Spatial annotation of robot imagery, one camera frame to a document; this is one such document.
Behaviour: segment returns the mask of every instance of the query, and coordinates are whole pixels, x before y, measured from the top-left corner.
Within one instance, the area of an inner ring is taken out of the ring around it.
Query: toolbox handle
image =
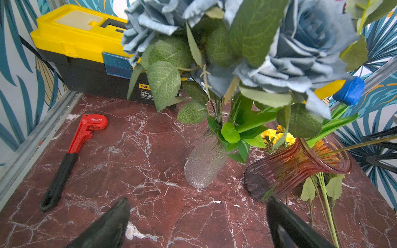
[[[51,185],[48,187],[43,199],[40,203],[40,210],[45,213],[53,209],[59,201],[62,195],[64,186],[67,179],[69,178],[70,172],[77,160],[77,153],[66,153],[64,159],[59,165],[58,171],[56,172]]]
[[[117,21],[117,20],[113,20],[113,19],[110,19],[110,18],[108,18],[104,23],[102,23],[101,27],[105,28],[108,25],[115,26],[115,27],[118,27],[118,28],[121,28],[121,29],[127,29],[127,27],[125,26],[126,23],[121,22],[121,21]],[[120,29],[116,29],[116,31],[117,32],[121,32],[121,33],[124,32],[124,30],[120,30]]]

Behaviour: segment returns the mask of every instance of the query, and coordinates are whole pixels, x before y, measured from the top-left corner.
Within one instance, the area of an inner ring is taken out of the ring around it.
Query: green leaf
[[[289,93],[268,93],[266,91],[246,87],[240,87],[240,91],[249,99],[274,108],[282,107],[291,103],[291,95]]]
[[[212,7],[209,10],[205,11],[205,14],[208,15],[210,18],[221,20],[225,16],[225,12],[219,7]]]
[[[293,95],[294,103],[303,103],[304,101],[307,100],[306,93],[300,93],[296,91],[291,91],[291,93]]]
[[[379,7],[367,17],[364,26],[384,17],[391,12],[396,5],[397,2],[395,0],[383,0]]]
[[[241,157],[240,153],[238,152],[228,154],[227,156],[233,160],[236,160],[237,162],[245,163],[245,160]]]
[[[325,188],[327,189],[327,195],[332,197],[334,200],[339,199],[342,194],[342,179],[345,175],[338,175],[336,177],[333,177],[330,179],[328,182],[327,186]]]
[[[235,58],[227,46],[227,27],[223,21],[206,38],[206,52],[212,63],[220,67],[229,67],[234,64]]]
[[[198,83],[194,81],[183,81],[182,87],[194,101],[203,105],[209,101],[207,94]]]
[[[219,25],[219,20],[212,18],[202,18],[192,30],[200,35],[207,36],[210,32],[216,29]]]
[[[238,92],[233,97],[233,101],[231,103],[231,109],[230,109],[229,118],[227,119],[227,121],[230,122],[230,123],[234,123],[236,121],[236,116],[237,116],[237,112],[238,112],[238,108],[239,108],[239,105],[237,103],[238,103],[238,100],[239,100],[240,96],[241,96],[241,93]]]
[[[148,47],[146,47],[145,51],[142,54],[140,64],[143,66],[143,68],[145,68],[145,70],[147,70],[150,66],[149,58],[150,58],[150,52],[152,51],[153,48],[154,48],[154,44],[148,45]]]
[[[249,129],[245,132],[240,133],[240,137],[244,138],[244,139],[253,139],[256,136],[260,135],[261,133],[263,133],[264,131],[268,130],[267,127],[261,125],[259,127],[254,127],[252,129]]]
[[[333,133],[334,131],[338,130],[339,128],[349,124],[350,122],[353,122],[358,119],[358,113],[352,116],[348,116],[342,119],[335,119],[332,121],[327,122],[324,124],[321,128],[320,134],[317,136],[306,140],[307,144],[309,147],[314,147],[314,145],[321,139],[323,139],[325,136],[329,135],[330,133]]]
[[[276,150],[280,145],[284,144],[284,142],[287,140],[287,134],[288,134],[288,129],[289,129],[289,119],[291,118],[291,105],[286,105],[283,109],[282,114],[278,114],[281,110],[277,112],[277,119],[283,118],[285,126],[284,127],[284,132],[283,136],[279,138],[276,143],[273,145],[273,150]]]
[[[218,132],[219,125],[218,125],[218,123],[216,122],[215,118],[212,117],[212,116],[208,116],[207,121],[208,121],[208,126],[210,127],[210,129],[211,129],[214,133],[217,133],[217,132]]]
[[[242,125],[248,120],[249,116],[251,115],[252,100],[243,95],[240,95],[235,108],[237,108],[235,122]]]
[[[150,52],[149,65],[158,61],[170,62],[175,67],[190,67],[193,58],[186,38],[173,35],[158,40]]]
[[[236,92],[236,90],[237,90],[237,86],[239,85],[239,83],[240,83],[240,78],[238,76],[235,76],[233,78],[233,80],[231,81],[229,88],[227,89],[227,91],[225,93],[225,96],[224,96],[225,104],[230,102],[234,92]]]
[[[313,200],[316,197],[316,186],[314,185],[311,177],[308,177],[303,184],[301,199],[303,201]]]
[[[178,94],[181,76],[176,67],[166,61],[158,61],[149,66],[147,76],[156,109],[161,111]]]
[[[339,103],[338,106],[331,112],[331,120],[339,119],[349,107],[349,105]]]
[[[144,68],[139,63],[135,66],[135,69],[132,71],[131,78],[129,80],[127,100],[131,97],[132,91],[134,90],[135,84],[137,83],[139,75],[144,71]]]
[[[189,42],[190,52],[195,62],[202,67],[202,56],[199,47],[196,44],[195,38],[193,37],[192,31],[190,30],[189,24],[186,22],[187,39]]]
[[[318,185],[318,179],[317,179],[317,177],[316,177],[315,175],[313,175],[313,176],[310,176],[310,178],[312,179],[314,185],[317,186],[317,185]]]
[[[227,142],[227,141],[225,140],[225,138],[223,137],[223,135],[222,135],[222,128],[221,128],[221,127],[218,128],[218,131],[216,132],[216,134],[217,134],[217,136],[218,136],[218,139],[219,139],[221,142],[229,143],[229,142]]]
[[[207,108],[198,102],[186,103],[178,113],[178,121],[186,124],[200,123],[207,117]]]
[[[257,101],[254,101],[255,107],[257,107],[259,110],[264,110],[266,108],[271,108],[265,104],[259,103]]]
[[[261,66],[287,4],[288,0],[244,0],[228,33],[233,52],[244,57],[252,67]]]
[[[278,112],[278,115],[284,115],[284,109]],[[283,118],[277,118],[278,124],[286,126]],[[289,132],[300,138],[312,138],[318,135],[322,127],[322,118],[305,107],[305,104],[293,104],[291,106],[291,118],[289,121]]]
[[[248,158],[249,149],[251,148],[251,146],[249,144],[245,143],[244,141],[240,140],[237,145],[237,148],[239,149],[241,158],[244,160],[244,163],[245,163],[245,161]]]
[[[263,142],[262,136],[259,134],[255,138],[248,139],[244,138],[243,139],[245,142],[250,144],[251,146],[259,147],[259,148],[266,148],[265,143]]]
[[[262,126],[276,119],[277,112],[264,112],[251,116],[244,124],[236,126],[238,133]]]
[[[364,36],[360,35],[360,39],[347,49],[349,50],[341,52],[341,60],[347,63],[346,71],[354,71],[368,60],[367,42]]]
[[[222,135],[229,143],[237,143],[240,140],[240,134],[237,132],[234,125],[226,122],[222,127]]]
[[[189,100],[190,98],[186,98],[186,97],[175,97],[174,99],[171,99],[169,102],[167,102],[167,106],[171,106],[174,104],[178,104],[184,101]]]
[[[346,13],[350,13],[353,18],[361,18],[368,0],[347,0],[346,1]]]
[[[350,13],[353,18],[368,17],[382,2],[383,0],[347,0],[346,13]]]
[[[227,152],[232,152],[237,148],[237,146],[238,146],[238,143],[227,143],[225,150]]]

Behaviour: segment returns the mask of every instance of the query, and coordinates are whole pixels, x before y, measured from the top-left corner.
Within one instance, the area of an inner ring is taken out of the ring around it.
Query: tropical leaf wallpaper
[[[30,38],[47,12],[45,0],[0,1],[0,166],[67,90]]]
[[[396,14],[396,11],[390,12],[363,29],[362,34],[367,41],[368,60],[352,74],[365,79],[397,55]],[[355,113],[359,113],[358,120],[335,132],[346,146],[361,143],[363,136],[395,127],[393,115],[397,114],[397,72],[362,96],[357,105],[345,112],[344,117]],[[367,157],[380,154],[390,154],[389,157],[394,157],[392,154],[396,152],[375,145],[351,150],[360,167],[394,209],[397,209],[397,159],[382,160],[390,166],[389,169],[385,169],[368,163]]]

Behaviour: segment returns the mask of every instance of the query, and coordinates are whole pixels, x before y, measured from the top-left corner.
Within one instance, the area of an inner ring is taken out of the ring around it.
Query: toolbox label
[[[150,90],[150,86],[149,86],[149,85],[139,84],[139,87],[140,87],[141,89]]]
[[[147,91],[141,91],[141,97],[142,97],[143,99],[150,99],[150,100],[153,100],[152,94],[151,94],[150,92],[147,92]]]

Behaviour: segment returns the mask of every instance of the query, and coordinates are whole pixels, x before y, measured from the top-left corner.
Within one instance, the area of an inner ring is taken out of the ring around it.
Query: yellow toolbox lid
[[[31,33],[39,49],[103,63],[103,52],[130,57],[121,38],[127,20],[73,4],[37,18]]]

